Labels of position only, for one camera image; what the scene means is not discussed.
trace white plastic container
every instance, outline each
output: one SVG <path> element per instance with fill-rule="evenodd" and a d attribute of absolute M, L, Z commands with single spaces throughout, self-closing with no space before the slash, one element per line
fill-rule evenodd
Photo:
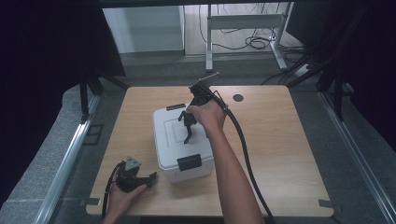
<path fill-rule="evenodd" d="M 184 120 L 178 121 L 188 105 L 163 108 L 153 114 L 158 164 L 171 183 L 210 175 L 213 171 L 213 152 L 200 123 L 191 126 L 188 136 Z"/>

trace wooden table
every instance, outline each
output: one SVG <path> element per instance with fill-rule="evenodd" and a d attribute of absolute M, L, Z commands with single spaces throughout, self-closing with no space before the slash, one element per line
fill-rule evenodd
<path fill-rule="evenodd" d="M 332 208 L 311 148 L 291 100 L 283 86 L 211 87 L 217 90 L 238 119 L 247 141 L 252 169 L 262 195 L 275 217 L 330 217 Z M 235 94 L 244 97 L 233 100 Z M 142 162 L 138 176 L 158 172 L 155 185 L 139 196 L 131 216 L 222 216 L 216 172 L 171 184 L 159 168 L 153 133 L 155 110 L 189 103 L 188 87 L 132 87 L 126 92 L 91 198 L 103 199 L 114 166 L 128 155 Z M 235 154 L 245 167 L 239 137 L 229 119 L 224 130 Z M 99 205 L 87 212 L 100 215 Z"/>

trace box lid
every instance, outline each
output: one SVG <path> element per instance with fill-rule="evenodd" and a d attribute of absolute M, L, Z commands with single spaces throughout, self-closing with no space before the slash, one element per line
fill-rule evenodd
<path fill-rule="evenodd" d="M 184 144 L 188 132 L 184 120 L 178 121 L 178 118 L 187 106 L 179 105 L 174 109 L 167 107 L 168 109 L 159 109 L 153 113 L 158 163 L 163 170 L 178 168 L 178 159 L 197 154 L 202 161 L 213 159 L 212 148 L 200 123 L 191 126 L 192 136 L 189 142 Z"/>

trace human hand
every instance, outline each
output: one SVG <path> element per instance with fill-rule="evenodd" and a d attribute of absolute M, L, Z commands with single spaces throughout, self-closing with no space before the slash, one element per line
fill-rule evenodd
<path fill-rule="evenodd" d="M 189 105 L 186 111 L 194 115 L 195 119 L 204 126 L 207 133 L 222 131 L 226 114 L 216 101 L 211 100 L 200 106 Z"/>
<path fill-rule="evenodd" d="M 126 193 L 122 191 L 117 184 L 113 183 L 109 192 L 108 207 L 103 224 L 117 223 L 120 217 L 131 206 L 133 200 L 147 188 L 147 185 L 141 185 L 133 191 Z"/>

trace white wall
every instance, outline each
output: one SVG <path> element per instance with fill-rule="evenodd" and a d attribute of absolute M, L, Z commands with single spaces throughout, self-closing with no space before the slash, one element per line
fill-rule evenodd
<path fill-rule="evenodd" d="M 119 53 L 183 50 L 183 7 L 103 9 Z"/>

